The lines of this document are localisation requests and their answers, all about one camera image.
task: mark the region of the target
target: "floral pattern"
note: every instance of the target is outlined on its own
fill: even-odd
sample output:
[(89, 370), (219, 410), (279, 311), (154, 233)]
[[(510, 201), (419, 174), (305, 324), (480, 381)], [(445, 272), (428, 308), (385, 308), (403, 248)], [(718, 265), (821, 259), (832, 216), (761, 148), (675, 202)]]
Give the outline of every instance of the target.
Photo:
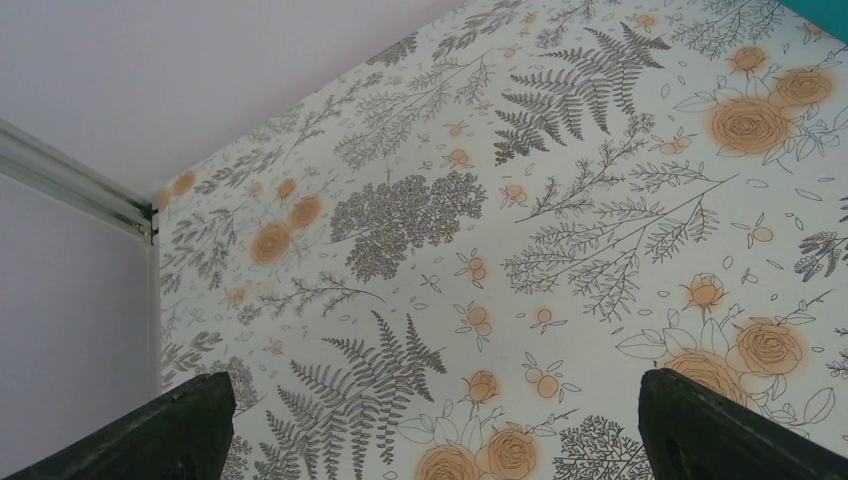
[(230, 372), (227, 480), (649, 480), (651, 368), (848, 455), (846, 58), (777, 0), (458, 7), (163, 186), (163, 389)]

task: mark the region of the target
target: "wall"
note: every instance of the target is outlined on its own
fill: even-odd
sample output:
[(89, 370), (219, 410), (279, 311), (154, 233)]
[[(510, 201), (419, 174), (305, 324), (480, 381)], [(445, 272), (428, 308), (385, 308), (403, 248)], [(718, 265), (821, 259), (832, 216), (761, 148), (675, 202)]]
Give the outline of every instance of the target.
[(0, 477), (155, 396), (150, 247), (0, 176)]
[(0, 6), (0, 115), (152, 195), (458, 4), (7, 1)]

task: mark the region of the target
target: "teal object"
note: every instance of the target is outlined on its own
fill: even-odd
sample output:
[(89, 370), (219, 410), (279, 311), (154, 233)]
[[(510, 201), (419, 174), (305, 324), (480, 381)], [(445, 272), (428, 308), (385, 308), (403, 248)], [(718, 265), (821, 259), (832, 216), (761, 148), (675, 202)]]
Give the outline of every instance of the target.
[(798, 15), (848, 43), (848, 0), (780, 0)]

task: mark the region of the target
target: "metal frame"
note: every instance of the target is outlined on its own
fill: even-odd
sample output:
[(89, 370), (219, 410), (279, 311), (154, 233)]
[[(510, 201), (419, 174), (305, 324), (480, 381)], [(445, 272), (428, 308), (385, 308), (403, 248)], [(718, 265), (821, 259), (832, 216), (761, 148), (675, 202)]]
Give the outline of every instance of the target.
[(151, 242), (150, 201), (0, 119), (0, 174)]

